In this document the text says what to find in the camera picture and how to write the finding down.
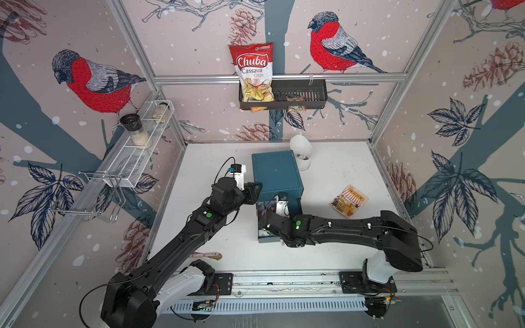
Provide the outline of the teal drawer cabinet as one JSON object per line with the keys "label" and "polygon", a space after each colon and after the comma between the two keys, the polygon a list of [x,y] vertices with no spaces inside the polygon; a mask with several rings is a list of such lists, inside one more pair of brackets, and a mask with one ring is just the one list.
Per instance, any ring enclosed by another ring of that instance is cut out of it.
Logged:
{"label": "teal drawer cabinet", "polygon": [[278,194],[300,199],[304,186],[291,150],[252,155],[254,182],[262,184],[258,202],[269,202]]}

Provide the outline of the yellow striped seed bag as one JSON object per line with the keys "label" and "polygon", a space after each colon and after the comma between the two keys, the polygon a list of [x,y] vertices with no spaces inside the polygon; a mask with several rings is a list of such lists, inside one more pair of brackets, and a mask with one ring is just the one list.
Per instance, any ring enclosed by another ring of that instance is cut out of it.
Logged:
{"label": "yellow striped seed bag", "polygon": [[336,196],[329,206],[343,217],[351,218],[369,201],[368,197],[351,184]]}

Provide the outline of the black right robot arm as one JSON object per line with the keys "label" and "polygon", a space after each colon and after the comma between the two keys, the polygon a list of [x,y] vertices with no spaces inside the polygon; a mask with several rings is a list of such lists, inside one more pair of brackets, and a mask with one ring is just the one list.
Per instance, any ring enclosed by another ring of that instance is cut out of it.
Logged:
{"label": "black right robot arm", "polygon": [[394,293],[390,280],[399,271],[423,270],[417,229],[397,214],[383,210],[368,219],[325,219],[314,215],[282,217],[266,212],[258,227],[277,236],[287,247],[343,243],[372,247],[376,254],[363,260],[362,272],[350,271],[340,276],[344,293],[374,297]]}

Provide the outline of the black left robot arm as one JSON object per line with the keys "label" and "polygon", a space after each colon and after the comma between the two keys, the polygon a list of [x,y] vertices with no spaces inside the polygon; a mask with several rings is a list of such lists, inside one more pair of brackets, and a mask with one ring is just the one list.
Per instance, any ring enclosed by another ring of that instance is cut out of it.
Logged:
{"label": "black left robot arm", "polygon": [[226,225],[226,218],[241,206],[257,202],[262,183],[220,178],[211,195],[189,216],[188,222],[163,249],[127,276],[117,273],[109,280],[101,319],[109,327],[152,327],[163,303],[161,289],[194,251]]}

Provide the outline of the pink seed bag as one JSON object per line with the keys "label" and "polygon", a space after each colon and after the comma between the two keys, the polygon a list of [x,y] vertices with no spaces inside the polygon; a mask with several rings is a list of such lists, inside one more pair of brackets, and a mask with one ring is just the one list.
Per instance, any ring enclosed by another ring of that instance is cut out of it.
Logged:
{"label": "pink seed bag", "polygon": [[271,200],[269,202],[259,202],[257,204],[258,216],[265,217],[266,212],[275,213],[276,204],[277,202],[275,200]]}

